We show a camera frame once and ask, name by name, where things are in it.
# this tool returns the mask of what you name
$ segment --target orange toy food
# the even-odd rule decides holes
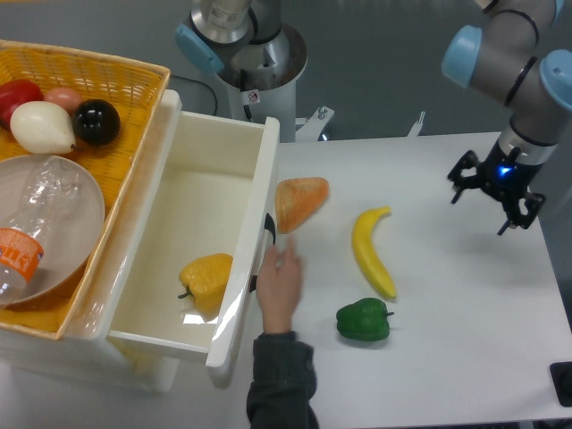
[[[276,219],[278,232],[298,228],[314,213],[330,193],[330,184],[323,177],[305,177],[281,181],[276,187]]]

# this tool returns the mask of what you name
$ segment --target bell pepper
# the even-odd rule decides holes
[[[360,341],[385,340],[390,335],[387,306],[377,298],[363,298],[336,313],[342,337]]]
[[[200,257],[186,264],[179,273],[179,280],[187,292],[179,298],[191,296],[201,315],[214,315],[223,303],[231,267],[232,256],[225,253]]]
[[[18,79],[0,85],[0,127],[10,130],[14,110],[29,101],[42,101],[41,89],[31,80]]]

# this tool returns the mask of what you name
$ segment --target banana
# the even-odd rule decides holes
[[[372,208],[360,214],[351,233],[351,247],[353,248],[357,265],[374,289],[384,298],[394,299],[397,296],[395,285],[382,261],[375,253],[374,244],[372,243],[373,228],[382,216],[389,213],[391,213],[391,209],[388,206],[384,206]]]

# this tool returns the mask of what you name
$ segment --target toy fruit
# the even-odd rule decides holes
[[[47,101],[20,105],[13,112],[10,128],[16,141],[32,154],[67,154],[75,144],[70,115]]]
[[[179,280],[187,290],[179,298],[191,296],[195,300],[195,308],[201,314],[212,315],[218,312],[223,303],[231,267],[232,256],[225,253],[195,259],[179,273]]]
[[[12,80],[0,85],[0,127],[10,130],[12,114],[29,101],[42,101],[44,95],[31,80]]]
[[[81,94],[72,88],[53,88],[46,92],[44,101],[63,107],[71,116],[83,101]]]
[[[395,285],[380,258],[375,253],[372,243],[372,230],[377,221],[391,212],[387,206],[366,210],[357,217],[351,233],[351,247],[361,272],[384,298],[394,299],[397,296]]]
[[[338,310],[337,329],[342,337],[351,340],[385,340],[390,335],[387,317],[392,314],[380,299],[363,298]]]
[[[278,232],[298,228],[328,198],[330,184],[323,177],[288,179],[278,183],[274,206]]]
[[[75,135],[92,146],[111,143],[121,128],[121,120],[114,105],[99,99],[87,100],[78,105],[71,122]]]

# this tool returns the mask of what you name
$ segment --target yellow basket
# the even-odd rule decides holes
[[[79,141],[83,150],[65,156],[86,168],[104,194],[104,229],[91,256],[55,290],[0,311],[0,328],[51,340],[63,336],[90,287],[169,76],[165,67],[119,56],[0,40],[0,84],[32,80],[44,93],[73,88],[86,100],[112,103],[122,122],[118,138],[109,145],[92,147]],[[10,132],[0,130],[0,160],[28,154]]]

